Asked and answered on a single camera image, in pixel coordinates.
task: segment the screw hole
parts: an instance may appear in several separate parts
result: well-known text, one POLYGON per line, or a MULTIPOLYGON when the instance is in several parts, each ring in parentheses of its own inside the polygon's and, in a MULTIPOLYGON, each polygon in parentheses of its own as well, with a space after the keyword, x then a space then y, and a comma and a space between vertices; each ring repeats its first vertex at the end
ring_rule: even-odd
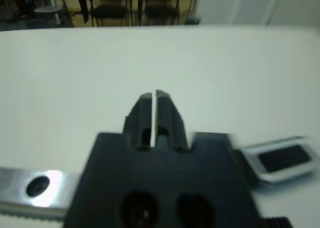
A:
POLYGON ((30 197, 41 195, 49 186, 50 180, 46 176, 40 176, 32 180, 26 188, 26 194, 30 197))
POLYGON ((150 228, 158 219, 156 199, 147 192, 128 194, 121 204, 121 217, 128 228, 150 228))
POLYGON ((209 202, 200 195, 183 194, 177 203, 177 212, 185 228, 210 228, 214 212, 209 202))

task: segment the white table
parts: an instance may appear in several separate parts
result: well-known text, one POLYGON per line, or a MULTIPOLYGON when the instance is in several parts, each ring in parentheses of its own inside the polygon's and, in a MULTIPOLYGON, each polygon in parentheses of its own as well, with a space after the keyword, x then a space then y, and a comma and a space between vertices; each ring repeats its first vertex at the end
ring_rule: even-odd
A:
MULTIPOLYGON (((317 30, 82 28, 0 41, 0 166, 81 172, 97 133, 121 132, 139 95, 156 89, 171 94, 188 134, 232 133, 237 147, 293 135, 320 143, 317 30)), ((319 191, 317 173, 254 197, 264 216, 315 228, 319 191)), ((0 226, 61 224, 0 216, 0 226)))

